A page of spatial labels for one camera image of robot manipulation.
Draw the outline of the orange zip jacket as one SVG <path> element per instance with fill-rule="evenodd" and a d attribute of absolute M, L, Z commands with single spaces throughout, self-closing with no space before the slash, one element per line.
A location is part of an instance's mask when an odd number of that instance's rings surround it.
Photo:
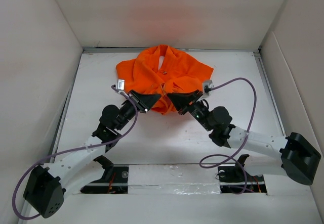
<path fill-rule="evenodd" d="M 213 70 L 186 52 L 163 44 L 145 49 L 136 58 L 116 66 L 118 78 L 125 80 L 126 92 L 161 95 L 152 110 L 162 115 L 176 111 L 167 93 L 201 91 Z"/>

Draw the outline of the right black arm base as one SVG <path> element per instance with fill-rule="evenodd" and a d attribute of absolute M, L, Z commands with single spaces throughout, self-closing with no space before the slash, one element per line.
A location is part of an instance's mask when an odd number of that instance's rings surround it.
<path fill-rule="evenodd" d="M 264 176 L 252 176 L 244 173 L 239 167 L 220 166 L 215 176 L 220 183 L 221 194 L 233 193 L 267 193 Z"/>

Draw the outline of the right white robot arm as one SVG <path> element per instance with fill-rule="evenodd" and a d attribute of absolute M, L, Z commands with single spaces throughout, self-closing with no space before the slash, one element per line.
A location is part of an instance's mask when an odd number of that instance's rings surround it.
<path fill-rule="evenodd" d="M 273 174 L 286 175 L 302 185 L 313 184 L 321 155 L 301 134 L 292 132 L 289 136 L 274 137 L 247 132 L 231 123 L 232 117 L 225 107 L 209 110 L 202 95 L 199 90 L 167 94 L 178 113 L 190 113 L 217 146 L 261 154 L 239 157 L 234 168 L 237 179 L 244 181 L 252 175 Z"/>

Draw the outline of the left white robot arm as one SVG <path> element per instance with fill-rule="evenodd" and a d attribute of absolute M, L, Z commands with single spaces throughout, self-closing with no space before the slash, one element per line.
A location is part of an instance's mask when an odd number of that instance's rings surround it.
<path fill-rule="evenodd" d="M 122 138 L 119 133 L 138 113 L 146 113 L 160 99 L 160 94 L 119 91 L 126 100 L 119 108 L 108 105 L 99 119 L 97 129 L 78 151 L 60 161 L 37 165 L 31 171 L 23 197 L 43 218 L 54 215 L 74 190 L 96 180 L 113 178 L 114 164 L 105 154 Z"/>

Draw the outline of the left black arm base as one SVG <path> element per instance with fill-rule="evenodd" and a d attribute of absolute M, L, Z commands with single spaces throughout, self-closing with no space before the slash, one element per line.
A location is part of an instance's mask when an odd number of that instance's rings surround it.
<path fill-rule="evenodd" d="M 81 188 L 83 194 L 127 194 L 128 193 L 128 165 L 114 165 L 104 156 L 94 159 L 101 165 L 103 174 L 100 179 L 95 180 Z"/>

